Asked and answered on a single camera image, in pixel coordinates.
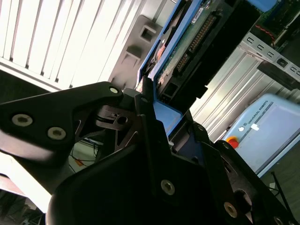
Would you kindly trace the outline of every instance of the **light blue control box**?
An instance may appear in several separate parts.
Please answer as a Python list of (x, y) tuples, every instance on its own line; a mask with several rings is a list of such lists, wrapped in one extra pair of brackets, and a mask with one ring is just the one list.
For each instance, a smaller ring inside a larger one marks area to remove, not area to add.
[(235, 136), (235, 150), (261, 177), (300, 140), (300, 105), (265, 94), (249, 106), (223, 140)]

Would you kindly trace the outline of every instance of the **circuit board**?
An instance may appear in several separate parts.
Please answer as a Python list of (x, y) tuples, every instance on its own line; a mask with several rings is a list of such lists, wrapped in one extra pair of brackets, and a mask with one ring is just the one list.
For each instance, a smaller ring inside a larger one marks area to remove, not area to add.
[[(270, 44), (270, 42), (274, 42), (280, 36), (299, 11), (299, 0), (277, 0), (277, 3), (271, 10), (261, 15), (253, 33), (264, 42)], [(265, 34), (268, 34), (272, 40), (268, 40)]]
[[(157, 89), (167, 82), (170, 76), (181, 76), (181, 71), (190, 59), (190, 55), (196, 50), (217, 20), (217, 17), (214, 16), (212, 12), (217, 9), (220, 2), (221, 0), (206, 1), (206, 3), (200, 6), (195, 18), (188, 26), (186, 32), (159, 73), (156, 80)], [(176, 87), (170, 86), (170, 88), (166, 90), (166, 94), (172, 96), (175, 89)], [(169, 97), (166, 95), (160, 98), (161, 101), (166, 103), (168, 99)]]

